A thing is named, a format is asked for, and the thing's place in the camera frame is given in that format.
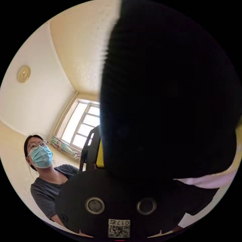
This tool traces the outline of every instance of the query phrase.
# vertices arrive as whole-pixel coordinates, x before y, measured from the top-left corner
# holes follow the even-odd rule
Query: hand
[[[81,232],[81,230],[79,230],[79,235],[80,235],[80,236],[85,236],[85,237],[93,238],[93,236],[89,236],[89,235],[83,234],[83,233]]]

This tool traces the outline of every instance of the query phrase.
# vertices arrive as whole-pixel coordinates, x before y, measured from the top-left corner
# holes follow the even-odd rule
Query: metal ring
[[[97,212],[92,211],[92,210],[89,208],[89,203],[90,203],[91,201],[98,201],[98,202],[100,202],[100,204],[101,204],[101,209],[100,209],[99,211],[97,211]],[[98,198],[98,197],[90,197],[90,198],[85,202],[85,208],[86,208],[86,210],[87,210],[89,213],[91,213],[91,214],[101,214],[101,213],[104,211],[104,209],[105,209],[105,205],[104,205],[104,202],[103,202],[100,198]]]
[[[141,203],[144,202],[144,201],[151,201],[151,202],[152,202],[153,208],[152,208],[151,211],[149,211],[149,212],[144,212],[144,211],[142,211],[142,210],[140,209],[140,205],[141,205]],[[142,214],[142,215],[150,215],[150,214],[152,214],[152,213],[156,210],[156,207],[157,207],[156,201],[155,201],[153,198],[150,198],[150,197],[148,197],[148,198],[143,198],[143,199],[141,199],[141,200],[137,203],[137,211],[138,211],[140,214]]]

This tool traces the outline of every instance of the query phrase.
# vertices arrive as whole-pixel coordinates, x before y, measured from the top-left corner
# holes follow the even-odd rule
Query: ear
[[[31,165],[31,162],[30,162],[29,158],[28,158],[28,157],[25,157],[25,159],[26,159],[26,162],[27,162],[29,165]]]

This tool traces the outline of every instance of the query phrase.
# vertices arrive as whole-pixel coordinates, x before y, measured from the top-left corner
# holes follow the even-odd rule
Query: face mask
[[[32,149],[29,155],[37,168],[48,168],[52,165],[53,153],[50,151],[49,147],[39,145],[38,149]]]

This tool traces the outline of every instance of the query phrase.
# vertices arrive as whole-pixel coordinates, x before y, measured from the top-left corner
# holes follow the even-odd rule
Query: window frame
[[[87,104],[87,107],[86,107],[85,111],[83,112],[83,114],[82,114],[82,116],[81,116],[81,118],[80,118],[80,120],[79,120],[79,122],[78,122],[78,125],[76,126],[76,129],[75,129],[74,134],[73,134],[73,136],[72,136],[71,142],[68,143],[68,142],[66,142],[65,140],[63,140],[62,137],[63,137],[64,132],[65,132],[65,130],[66,130],[66,127],[68,126],[68,124],[69,124],[69,122],[70,122],[70,119],[71,119],[72,115],[74,114],[76,108],[78,107],[79,103]],[[73,141],[74,141],[74,139],[75,139],[75,136],[76,136],[76,135],[80,135],[80,136],[83,136],[83,137],[87,138],[87,136],[78,133],[78,130],[79,130],[80,126],[81,126],[82,124],[84,124],[84,125],[87,125],[87,126],[89,126],[89,127],[95,128],[95,126],[92,126],[92,125],[90,125],[90,124],[87,124],[87,123],[84,123],[84,122],[83,122],[85,116],[88,114],[88,115],[90,115],[90,116],[94,116],[94,117],[98,117],[98,118],[100,118],[100,116],[98,116],[98,115],[94,115],[94,114],[88,113],[91,107],[100,108],[100,104],[98,104],[97,102],[88,101],[88,100],[78,100],[78,103],[77,103],[77,105],[76,105],[74,111],[72,112],[72,114],[71,114],[71,116],[70,116],[70,118],[69,118],[69,120],[68,120],[68,122],[67,122],[67,124],[66,124],[66,126],[65,126],[65,128],[64,128],[64,131],[63,131],[63,133],[62,133],[62,135],[61,135],[61,138],[60,138],[60,139],[61,139],[63,142],[65,142],[68,146],[73,147],[73,148],[75,148],[75,149],[77,149],[77,150],[79,150],[79,151],[82,151],[82,148],[81,148],[81,147],[78,147],[78,146],[76,146],[76,145],[73,144]]]

